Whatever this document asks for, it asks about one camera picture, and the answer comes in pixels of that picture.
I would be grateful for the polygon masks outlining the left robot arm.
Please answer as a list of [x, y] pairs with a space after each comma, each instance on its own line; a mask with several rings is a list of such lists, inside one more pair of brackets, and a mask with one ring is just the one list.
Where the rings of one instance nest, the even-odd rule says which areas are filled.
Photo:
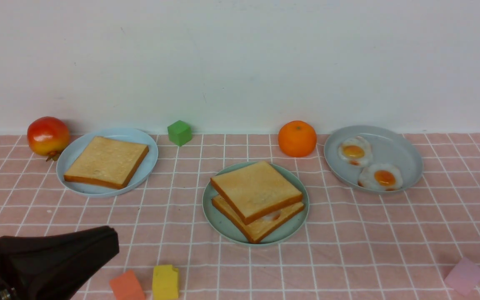
[[120, 251], [100, 226], [48, 237], [0, 237], [0, 300], [70, 300]]

